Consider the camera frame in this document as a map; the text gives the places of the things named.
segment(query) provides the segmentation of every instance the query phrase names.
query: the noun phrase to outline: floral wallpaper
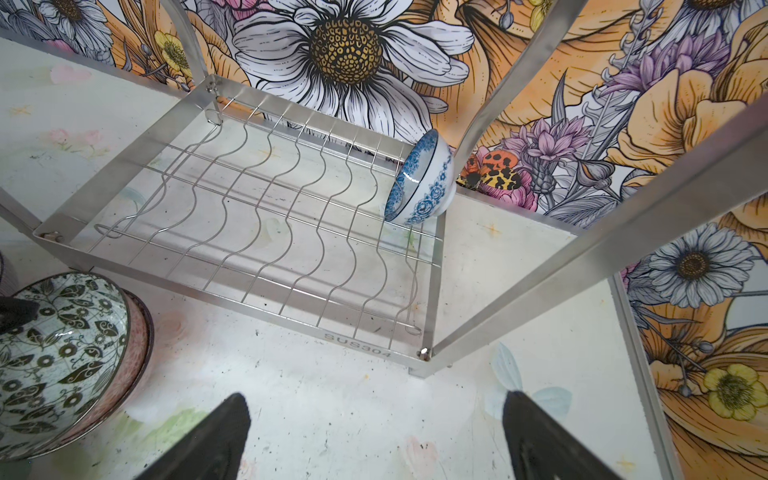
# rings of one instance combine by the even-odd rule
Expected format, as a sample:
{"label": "floral wallpaper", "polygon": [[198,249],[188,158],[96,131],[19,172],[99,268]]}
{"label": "floral wallpaper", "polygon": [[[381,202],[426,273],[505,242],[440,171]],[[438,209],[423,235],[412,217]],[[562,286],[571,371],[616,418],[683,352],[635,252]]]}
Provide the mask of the floral wallpaper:
{"label": "floral wallpaper", "polygon": [[[411,143],[434,127],[456,147],[553,2],[183,5],[209,71]],[[589,228],[763,94],[765,3],[592,0],[458,182]],[[159,0],[0,0],[0,27],[194,87]],[[763,195],[622,272],[688,478],[768,478],[766,205]]]}

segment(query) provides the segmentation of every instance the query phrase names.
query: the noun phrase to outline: blue and white bowl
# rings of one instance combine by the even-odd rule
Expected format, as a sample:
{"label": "blue and white bowl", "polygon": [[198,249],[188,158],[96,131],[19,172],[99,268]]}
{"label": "blue and white bowl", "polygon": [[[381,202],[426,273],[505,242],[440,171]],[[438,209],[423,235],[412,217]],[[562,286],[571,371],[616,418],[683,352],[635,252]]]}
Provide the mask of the blue and white bowl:
{"label": "blue and white bowl", "polygon": [[432,129],[406,158],[389,192],[384,220],[416,225],[442,214],[455,193],[453,156],[445,140]]}

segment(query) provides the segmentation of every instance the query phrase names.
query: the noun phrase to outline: bowl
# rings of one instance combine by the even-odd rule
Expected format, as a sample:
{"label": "bowl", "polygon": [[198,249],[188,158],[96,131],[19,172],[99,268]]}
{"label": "bowl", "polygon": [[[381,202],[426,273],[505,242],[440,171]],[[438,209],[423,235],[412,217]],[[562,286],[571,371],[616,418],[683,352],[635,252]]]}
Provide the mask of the bowl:
{"label": "bowl", "polygon": [[456,193],[454,179],[448,144],[432,129],[419,139],[395,178],[384,220],[416,225],[442,214]]}
{"label": "bowl", "polygon": [[0,461],[34,455],[85,417],[131,342],[127,297],[106,277],[61,273],[14,298],[40,308],[0,335]]}
{"label": "bowl", "polygon": [[27,458],[47,455],[54,450],[65,447],[101,425],[125,403],[144,375],[154,344],[152,315],[141,299],[127,290],[123,290],[123,293],[127,297],[128,310],[131,315],[131,336],[117,375],[114,376],[104,395],[84,417],[67,432],[60,435],[57,441]]}

